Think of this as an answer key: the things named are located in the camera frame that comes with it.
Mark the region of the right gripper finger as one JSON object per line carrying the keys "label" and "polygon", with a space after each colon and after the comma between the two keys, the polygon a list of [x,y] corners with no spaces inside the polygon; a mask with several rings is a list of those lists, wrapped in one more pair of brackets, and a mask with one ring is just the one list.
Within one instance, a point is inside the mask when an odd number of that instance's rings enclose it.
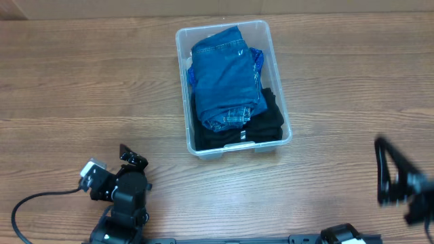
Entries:
{"label": "right gripper finger", "polygon": [[378,169],[377,199],[380,205],[384,205],[389,202],[390,175],[385,155],[385,144],[386,140],[383,137],[377,137],[377,139],[374,141]]}
{"label": "right gripper finger", "polygon": [[395,167],[397,168],[399,175],[420,174],[420,170],[417,169],[413,165],[413,163],[409,159],[407,159],[403,153],[399,151],[399,149],[396,146],[394,146],[388,140],[384,139],[383,150],[382,150],[382,157],[383,157],[382,171],[384,175],[383,178],[385,180],[390,180],[390,173],[387,165],[387,155],[390,156],[392,162],[395,164]]}

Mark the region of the blue denim jeans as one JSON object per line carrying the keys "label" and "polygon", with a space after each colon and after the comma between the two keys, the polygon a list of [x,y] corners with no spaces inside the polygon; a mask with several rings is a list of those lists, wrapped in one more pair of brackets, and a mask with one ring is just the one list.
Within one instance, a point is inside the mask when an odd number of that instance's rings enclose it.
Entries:
{"label": "blue denim jeans", "polygon": [[267,110],[260,69],[237,26],[192,48],[197,117],[214,132],[240,129]]}

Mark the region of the black garment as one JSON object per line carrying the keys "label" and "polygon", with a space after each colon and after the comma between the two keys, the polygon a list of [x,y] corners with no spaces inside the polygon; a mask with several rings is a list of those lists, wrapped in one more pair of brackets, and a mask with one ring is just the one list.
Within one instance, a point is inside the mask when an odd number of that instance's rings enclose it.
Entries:
{"label": "black garment", "polygon": [[220,132],[213,132],[201,124],[197,118],[195,96],[192,95],[191,110],[196,150],[222,148],[227,144],[240,142],[261,143],[281,140],[283,135],[281,126],[284,124],[284,118],[276,104],[275,94],[269,87],[262,89],[261,92],[268,107],[265,112],[252,117],[241,129]]}

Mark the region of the blue sparkly garment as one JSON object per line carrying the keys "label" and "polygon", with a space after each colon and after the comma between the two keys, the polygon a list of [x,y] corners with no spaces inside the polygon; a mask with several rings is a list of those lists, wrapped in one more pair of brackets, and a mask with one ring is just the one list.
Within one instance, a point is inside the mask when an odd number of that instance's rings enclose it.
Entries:
{"label": "blue sparkly garment", "polygon": [[[254,60],[254,72],[255,72],[254,78],[257,81],[259,81],[261,73],[262,73],[262,67],[264,64],[264,54],[263,54],[262,50],[255,49],[253,47],[250,48],[250,52],[251,52],[253,60]],[[197,80],[195,78],[195,72],[193,69],[193,65],[191,65],[187,70],[187,81],[193,88],[195,88],[195,86],[197,84]]]}

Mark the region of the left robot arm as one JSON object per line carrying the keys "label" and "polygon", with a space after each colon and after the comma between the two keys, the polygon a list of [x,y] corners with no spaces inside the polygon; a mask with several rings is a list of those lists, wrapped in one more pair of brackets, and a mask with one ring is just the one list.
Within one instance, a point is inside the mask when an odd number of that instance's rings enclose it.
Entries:
{"label": "left robot arm", "polygon": [[141,243],[142,229],[149,220],[146,192],[152,189],[144,169],[146,158],[124,144],[119,145],[119,158],[126,163],[112,174],[93,160],[82,177],[84,189],[90,189],[95,201],[108,201],[110,215],[104,214],[90,235],[90,243]]}

